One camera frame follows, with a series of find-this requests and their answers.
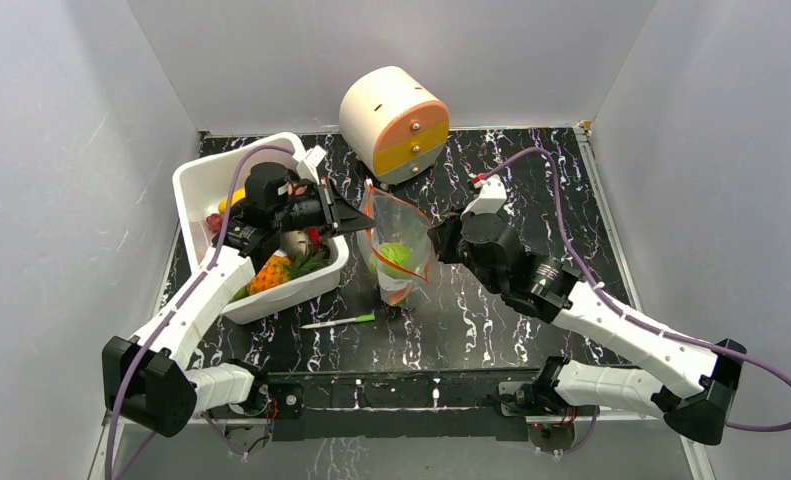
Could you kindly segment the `clear zip top bag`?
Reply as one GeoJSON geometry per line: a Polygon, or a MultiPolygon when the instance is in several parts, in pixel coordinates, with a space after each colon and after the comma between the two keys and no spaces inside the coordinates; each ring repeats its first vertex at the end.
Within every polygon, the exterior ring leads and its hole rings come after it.
{"type": "Polygon", "coordinates": [[[381,300],[391,307],[412,309],[434,279],[429,219],[371,179],[364,182],[360,210],[374,221],[373,227],[357,234],[357,242],[381,300]]]}

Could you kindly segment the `green toy cabbage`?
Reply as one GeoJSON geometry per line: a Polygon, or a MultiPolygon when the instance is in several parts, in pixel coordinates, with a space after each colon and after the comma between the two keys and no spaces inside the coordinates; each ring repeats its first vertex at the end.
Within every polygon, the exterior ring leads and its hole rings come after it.
{"type": "Polygon", "coordinates": [[[387,262],[381,262],[376,254],[371,255],[369,269],[373,274],[382,271],[384,274],[393,278],[406,278],[408,273],[405,270],[406,263],[410,259],[412,251],[405,245],[396,242],[387,242],[379,245],[377,250],[387,262]]]}

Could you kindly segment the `toy watermelon slice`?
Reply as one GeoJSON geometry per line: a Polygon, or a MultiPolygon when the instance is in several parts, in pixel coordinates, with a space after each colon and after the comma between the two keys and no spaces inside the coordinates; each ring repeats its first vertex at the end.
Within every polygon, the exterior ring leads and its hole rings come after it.
{"type": "Polygon", "coordinates": [[[411,290],[412,290],[411,284],[407,284],[406,286],[395,290],[381,289],[382,299],[385,303],[387,303],[390,306],[398,306],[407,299],[407,297],[411,293],[411,290]]]}

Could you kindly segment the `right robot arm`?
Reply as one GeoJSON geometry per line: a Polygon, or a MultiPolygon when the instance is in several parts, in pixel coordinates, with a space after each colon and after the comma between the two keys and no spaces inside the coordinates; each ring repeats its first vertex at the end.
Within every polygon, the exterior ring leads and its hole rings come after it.
{"type": "Polygon", "coordinates": [[[663,420],[705,445],[722,441],[742,363],[721,350],[676,340],[668,327],[582,280],[555,257],[527,250],[498,214],[451,213],[428,232],[440,262],[460,264],[516,312],[578,333],[630,361],[623,368],[551,360],[533,384],[548,414],[598,405],[663,420]]]}

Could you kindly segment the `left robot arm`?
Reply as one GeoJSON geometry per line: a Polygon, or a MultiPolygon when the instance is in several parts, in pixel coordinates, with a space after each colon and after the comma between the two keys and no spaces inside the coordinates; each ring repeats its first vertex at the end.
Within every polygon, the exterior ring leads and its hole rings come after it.
{"type": "Polygon", "coordinates": [[[112,337],[102,372],[107,408],[156,434],[172,437],[189,419],[233,404],[246,416],[265,411],[268,387],[251,369],[228,366],[188,370],[195,347],[233,297],[277,251],[284,232],[313,228],[336,237],[373,227],[326,179],[303,180],[275,162],[254,165],[245,196],[225,212],[203,264],[137,333],[112,337]]]}

